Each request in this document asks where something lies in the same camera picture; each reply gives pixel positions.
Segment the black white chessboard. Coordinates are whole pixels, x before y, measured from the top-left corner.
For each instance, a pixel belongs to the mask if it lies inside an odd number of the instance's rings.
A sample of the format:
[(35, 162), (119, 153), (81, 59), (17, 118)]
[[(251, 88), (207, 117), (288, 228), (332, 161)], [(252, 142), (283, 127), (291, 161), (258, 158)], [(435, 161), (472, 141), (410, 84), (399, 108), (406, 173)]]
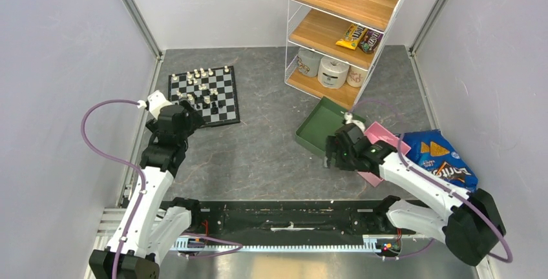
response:
[(172, 74), (168, 98), (176, 103), (187, 99), (205, 121), (204, 127), (240, 123), (234, 67), (196, 68)]

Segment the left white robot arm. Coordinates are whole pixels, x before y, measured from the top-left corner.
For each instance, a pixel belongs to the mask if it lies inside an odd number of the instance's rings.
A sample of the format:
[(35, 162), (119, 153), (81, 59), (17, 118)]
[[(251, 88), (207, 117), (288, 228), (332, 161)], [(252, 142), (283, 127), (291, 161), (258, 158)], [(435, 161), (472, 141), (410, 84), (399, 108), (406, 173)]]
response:
[(157, 214), (185, 160), (188, 138), (204, 119), (188, 100), (173, 103), (159, 90), (135, 105), (152, 116), (146, 124), (152, 136), (138, 165), (106, 154), (89, 141), (86, 121), (99, 106), (88, 110), (81, 122), (81, 135), (91, 150), (134, 169), (139, 176), (114, 235), (104, 249), (95, 249), (90, 255), (89, 267), (95, 278), (158, 278), (162, 260), (176, 239), (185, 231), (197, 232), (203, 223), (199, 201), (187, 198), (169, 202), (163, 218)]

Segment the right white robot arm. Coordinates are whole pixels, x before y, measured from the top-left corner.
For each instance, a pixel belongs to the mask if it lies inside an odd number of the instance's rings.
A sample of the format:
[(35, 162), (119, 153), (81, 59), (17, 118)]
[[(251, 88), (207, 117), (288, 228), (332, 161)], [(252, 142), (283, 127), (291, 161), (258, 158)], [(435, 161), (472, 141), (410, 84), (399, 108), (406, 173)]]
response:
[(324, 167), (365, 172), (409, 192), (422, 206), (397, 196), (382, 200), (373, 215), (380, 233), (407, 229), (437, 240), (461, 262), (477, 266), (490, 256), (511, 263), (514, 255), (494, 197), (441, 180), (405, 157), (402, 138), (394, 144), (366, 135), (362, 121), (344, 113), (342, 126), (325, 139)]

